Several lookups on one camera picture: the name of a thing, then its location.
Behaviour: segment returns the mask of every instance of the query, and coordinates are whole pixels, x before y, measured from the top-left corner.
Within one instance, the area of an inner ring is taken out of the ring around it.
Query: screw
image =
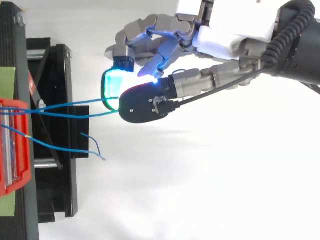
[[[38,109],[44,109],[46,107],[47,107],[47,105],[45,104],[45,101],[40,99],[39,102],[38,102]]]
[[[24,11],[20,11],[14,17],[14,22],[20,27],[25,27],[27,25],[27,15]]]
[[[67,59],[72,59],[72,57],[73,57],[72,51],[70,49],[67,49],[65,51],[65,56],[66,56]]]

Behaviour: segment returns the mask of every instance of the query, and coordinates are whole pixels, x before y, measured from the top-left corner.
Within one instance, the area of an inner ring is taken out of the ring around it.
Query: transparent cover
[[[1,110],[1,113],[13,113],[10,110]],[[11,128],[15,128],[14,116],[1,115],[0,122]],[[17,174],[17,159],[16,159],[16,136],[15,133],[1,128],[1,142],[2,142],[2,159],[3,170],[5,177],[5,187],[11,186],[15,181],[19,180]]]

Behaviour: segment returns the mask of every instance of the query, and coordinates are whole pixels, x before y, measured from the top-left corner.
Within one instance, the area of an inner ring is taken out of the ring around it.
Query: metal rod
[[[41,60],[45,55],[46,50],[28,50],[26,51],[27,59],[28,60]]]
[[[55,169],[58,168],[56,161],[53,158],[35,159],[35,169]]]

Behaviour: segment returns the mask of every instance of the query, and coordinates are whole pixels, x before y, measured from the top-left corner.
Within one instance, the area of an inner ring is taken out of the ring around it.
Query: blue wire
[[[118,113],[119,111],[111,111],[111,112],[105,112],[105,113],[100,113],[100,114],[95,114],[95,115],[84,115],[84,116],[77,116],[77,115],[68,115],[68,114],[58,114],[58,113],[51,113],[51,112],[35,112],[33,110],[24,110],[23,112],[0,112],[1,115],[6,115],[6,116],[19,116],[19,115],[26,115],[26,114],[40,114],[40,115],[45,115],[45,116],[52,116],[52,117],[59,117],[59,118],[68,118],[68,119],[91,119],[91,118],[97,118],[97,117],[102,117],[102,116],[107,116],[111,114]]]
[[[99,144],[98,144],[98,142],[97,142],[97,141],[96,141],[92,136],[89,136],[89,135],[84,134],[84,133],[81,133],[81,135],[82,135],[82,136],[87,137],[88,139],[92,139],[92,140],[95,142],[96,147],[98,148],[99,154],[101,155],[101,152],[100,152],[100,148],[99,148]]]
[[[48,106],[48,107],[44,107],[44,108],[39,108],[36,110],[17,108],[17,107],[0,107],[0,110],[20,111],[20,112],[0,112],[0,115],[18,116],[18,115],[26,115],[26,114],[40,114],[40,115],[59,117],[59,118],[90,119],[90,118],[97,118],[97,117],[115,114],[115,113],[118,113],[119,111],[112,111],[112,112],[106,112],[106,113],[101,113],[101,114],[96,114],[96,115],[85,115],[85,116],[58,114],[58,113],[42,112],[42,111],[63,108],[63,107],[68,107],[68,106],[74,106],[74,105],[80,105],[80,104],[90,104],[90,103],[103,102],[103,101],[108,101],[108,100],[116,100],[116,99],[119,99],[119,98],[118,97],[110,97],[110,98],[102,98],[102,99],[95,99],[95,100],[89,100],[89,101],[70,102],[70,103],[63,103],[63,104]]]
[[[103,161],[106,161],[106,159],[103,156],[101,156],[100,154],[98,154],[98,153],[96,153],[94,151],[76,150],[76,149],[68,149],[68,148],[52,146],[52,145],[46,144],[46,143],[44,143],[42,141],[39,141],[39,140],[37,140],[37,139],[35,139],[35,138],[31,137],[31,136],[28,136],[28,135],[24,134],[23,132],[18,131],[16,129],[12,128],[12,127],[9,127],[9,126],[3,125],[3,124],[0,124],[0,126],[2,128],[8,129],[8,130],[10,130],[12,132],[15,132],[15,133],[17,133],[17,134],[19,134],[19,135],[21,135],[21,136],[23,136],[23,137],[35,142],[37,144],[40,144],[40,145],[42,145],[42,146],[44,146],[46,148],[49,148],[49,149],[55,149],[55,150],[58,150],[58,151],[63,151],[63,152],[68,152],[68,153],[94,154],[94,155],[98,156],[99,158],[101,158]]]
[[[88,100],[88,101],[76,101],[76,102],[63,103],[63,104],[58,104],[53,106],[47,106],[47,107],[39,108],[32,111],[37,113],[37,112],[46,111],[50,109],[59,109],[59,108],[69,107],[74,105],[91,104],[91,103],[105,102],[108,100],[117,100],[117,99],[119,99],[119,97],[100,98],[100,99]],[[24,109],[24,108],[18,108],[18,107],[0,107],[0,110],[31,111],[30,109]]]

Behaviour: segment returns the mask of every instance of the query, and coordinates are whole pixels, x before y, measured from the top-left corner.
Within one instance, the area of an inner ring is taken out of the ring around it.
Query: blue light
[[[135,86],[153,82],[158,83],[153,76],[138,77],[136,73],[112,69],[105,74],[104,97],[120,97],[125,91]],[[108,100],[107,104],[114,110],[119,109],[119,100]]]

